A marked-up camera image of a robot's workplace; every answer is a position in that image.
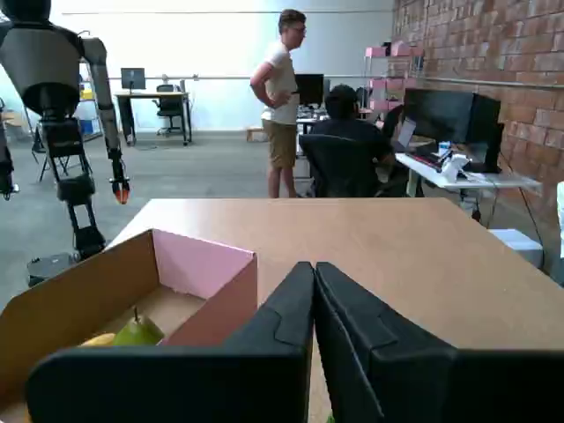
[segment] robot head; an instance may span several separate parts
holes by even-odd
[[[13,22],[48,20],[51,0],[0,0],[0,10]]]

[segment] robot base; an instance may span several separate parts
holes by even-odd
[[[29,273],[28,285],[31,288],[40,284],[46,279],[67,271],[70,267],[77,263],[77,259],[67,253],[55,254],[42,258],[34,258],[27,264],[27,272]]]

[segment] keyboard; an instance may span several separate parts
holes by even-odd
[[[442,171],[442,162],[439,156],[432,154],[431,152],[407,152],[405,155],[417,160],[419,163],[423,163],[424,165],[431,167],[439,173]]]

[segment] office chair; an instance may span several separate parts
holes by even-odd
[[[174,91],[174,85],[163,84],[157,86],[158,93],[172,93],[173,91]],[[182,121],[184,119],[183,117],[184,105],[182,103],[183,102],[182,97],[171,98],[171,99],[167,99],[163,97],[159,100],[153,100],[153,102],[159,108],[159,111],[157,112],[157,116],[167,117],[168,120],[170,121],[170,126],[168,128],[162,128],[158,130],[157,135],[164,133],[165,136],[168,136],[172,133],[173,130],[182,130],[181,127],[173,126],[173,118],[175,116],[180,116]]]
[[[402,197],[405,193],[407,180],[383,184],[378,179],[374,141],[308,134],[300,136],[300,146],[314,176],[315,197]]]

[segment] stand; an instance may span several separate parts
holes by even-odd
[[[94,180],[86,160],[82,136],[78,128],[78,121],[72,117],[57,118],[43,116],[40,120],[42,139],[46,141],[47,155],[51,170],[57,184],[59,200],[67,204],[70,222],[74,233],[74,256],[56,254],[43,258],[34,258],[28,265],[29,283],[35,286],[45,279],[67,270],[76,262],[101,252],[106,240],[96,226],[91,197],[95,192]],[[55,160],[67,156],[78,156],[82,174],[76,177],[61,179],[55,165]],[[75,208],[83,205],[88,214],[89,226],[78,225]]]

